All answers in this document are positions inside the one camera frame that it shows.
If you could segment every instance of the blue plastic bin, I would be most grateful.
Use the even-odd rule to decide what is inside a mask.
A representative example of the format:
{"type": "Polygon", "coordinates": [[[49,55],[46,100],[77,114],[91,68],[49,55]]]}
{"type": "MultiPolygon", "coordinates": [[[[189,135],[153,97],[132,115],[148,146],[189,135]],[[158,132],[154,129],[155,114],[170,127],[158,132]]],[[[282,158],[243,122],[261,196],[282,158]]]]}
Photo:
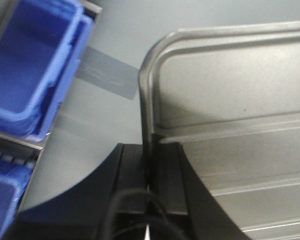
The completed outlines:
{"type": "Polygon", "coordinates": [[[0,239],[14,219],[31,173],[26,166],[0,160],[0,239]]]}
{"type": "Polygon", "coordinates": [[[87,44],[94,21],[83,15],[74,36],[73,48],[54,87],[48,89],[40,106],[41,118],[35,130],[25,137],[32,142],[41,142],[47,137],[61,103],[65,100],[69,87],[80,65],[80,56],[87,44]]]}
{"type": "Polygon", "coordinates": [[[0,131],[32,133],[83,14],[76,0],[21,0],[0,41],[0,131]]]}

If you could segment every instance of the black cable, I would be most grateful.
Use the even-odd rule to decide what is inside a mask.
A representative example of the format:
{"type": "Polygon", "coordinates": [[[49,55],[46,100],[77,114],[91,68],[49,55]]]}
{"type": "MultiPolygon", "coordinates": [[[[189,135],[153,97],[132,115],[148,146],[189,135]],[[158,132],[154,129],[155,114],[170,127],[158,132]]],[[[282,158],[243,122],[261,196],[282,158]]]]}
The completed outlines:
{"type": "Polygon", "coordinates": [[[132,188],[116,192],[108,205],[107,212],[102,224],[100,231],[101,240],[112,240],[113,239],[113,226],[116,220],[116,214],[120,207],[121,201],[128,196],[146,196],[155,205],[159,213],[162,215],[164,222],[168,222],[168,216],[164,206],[160,203],[157,196],[150,191],[143,188],[132,188]]]}
{"type": "Polygon", "coordinates": [[[116,237],[132,230],[144,228],[147,225],[149,225],[151,228],[159,230],[170,240],[190,240],[190,238],[185,236],[176,225],[155,216],[141,216],[137,220],[133,221],[130,226],[117,231],[114,236],[116,237]]]}

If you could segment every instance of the curved black edge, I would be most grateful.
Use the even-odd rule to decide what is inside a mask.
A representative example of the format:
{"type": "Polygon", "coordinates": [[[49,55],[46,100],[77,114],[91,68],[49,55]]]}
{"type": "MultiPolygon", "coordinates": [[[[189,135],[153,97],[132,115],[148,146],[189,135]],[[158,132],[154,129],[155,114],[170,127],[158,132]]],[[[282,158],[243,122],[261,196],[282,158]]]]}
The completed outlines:
{"type": "Polygon", "coordinates": [[[190,165],[182,145],[176,144],[189,218],[198,240],[251,240],[230,219],[190,165]]]}
{"type": "Polygon", "coordinates": [[[115,191],[123,145],[83,181],[54,199],[20,212],[3,240],[90,240],[115,191]]]}

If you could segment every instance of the metal tray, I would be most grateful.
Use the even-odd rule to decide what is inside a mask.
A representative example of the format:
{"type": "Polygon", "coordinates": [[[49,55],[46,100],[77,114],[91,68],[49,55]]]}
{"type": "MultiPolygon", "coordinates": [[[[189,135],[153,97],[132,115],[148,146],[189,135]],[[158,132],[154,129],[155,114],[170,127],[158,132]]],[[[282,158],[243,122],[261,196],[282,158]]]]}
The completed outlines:
{"type": "Polygon", "coordinates": [[[144,150],[182,143],[253,239],[300,239],[300,22],[181,29],[139,73],[144,150]]]}

